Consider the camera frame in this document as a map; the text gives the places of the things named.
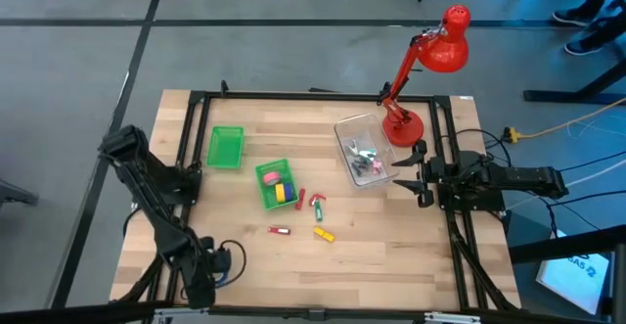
transparent bin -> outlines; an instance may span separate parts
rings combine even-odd
[[[357,188],[379,186],[400,173],[398,167],[391,165],[396,162],[395,153],[376,116],[345,118],[335,124],[335,135],[350,179]]]

concrete floor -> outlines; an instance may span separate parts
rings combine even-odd
[[[552,10],[582,0],[160,0],[157,19],[394,19],[436,20],[453,3],[469,6],[477,20],[546,20]],[[146,15],[150,0],[0,0],[0,18],[132,18]],[[0,136],[2,178],[39,193],[36,208],[0,210],[0,311],[46,305],[57,264],[87,186],[96,148],[111,119],[139,27],[0,27]],[[411,36],[407,27],[153,27],[124,123],[152,130],[162,89],[218,88],[378,92],[397,71]],[[614,52],[576,58],[562,43],[577,36],[563,29],[472,28],[468,65],[452,74],[415,73],[406,93],[472,95],[482,127],[505,125],[534,132],[597,107],[530,104],[525,89],[575,90],[616,63]],[[626,81],[610,91],[624,92]],[[557,168],[623,149],[624,109],[574,124],[567,130],[511,146],[518,165]],[[610,165],[571,171],[567,181]],[[572,189],[572,198],[623,188],[617,168]],[[525,199],[508,193],[509,205]],[[598,227],[623,224],[623,197],[584,201],[571,207]],[[121,247],[121,223],[130,195],[110,173],[70,305],[102,303]],[[549,224],[538,202],[515,209],[539,228]],[[558,226],[574,234],[592,228],[556,208]],[[512,243],[523,243],[515,239]],[[517,279],[522,302],[533,303],[529,278]],[[579,315],[564,303],[552,311]],[[250,319],[225,318],[242,322]],[[263,319],[274,322],[276,319]]]

jeans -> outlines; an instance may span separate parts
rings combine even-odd
[[[585,0],[578,7],[578,14],[583,18],[594,18],[602,8],[605,0]],[[619,15],[609,18],[606,23],[594,33],[582,39],[580,42],[584,48],[596,48],[615,39],[626,30],[626,14],[622,11]]]

small green bin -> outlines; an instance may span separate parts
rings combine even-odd
[[[239,168],[244,150],[244,128],[214,126],[206,164],[215,168]]]
[[[293,187],[293,195],[295,198],[292,201],[279,204],[276,201],[276,189],[274,186],[266,186],[263,183],[263,176],[266,173],[276,171],[281,174],[281,183],[290,183]],[[298,193],[295,183],[293,182],[293,176],[291,175],[290,164],[287,159],[282,159],[275,162],[268,162],[256,167],[256,181],[258,182],[259,190],[261,191],[261,199],[263,200],[263,206],[266,210],[274,208],[280,208],[288,205],[292,205],[297,202]]]

sneaker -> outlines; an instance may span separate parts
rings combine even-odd
[[[593,17],[581,17],[578,15],[578,10],[576,9],[554,11],[552,13],[552,18],[557,20],[557,22],[576,24],[580,26],[587,26],[594,19]]]
[[[566,53],[574,56],[585,56],[593,54],[595,52],[599,52],[600,50],[602,50],[602,48],[602,46],[598,46],[595,48],[585,48],[580,41],[569,42],[563,47]]]

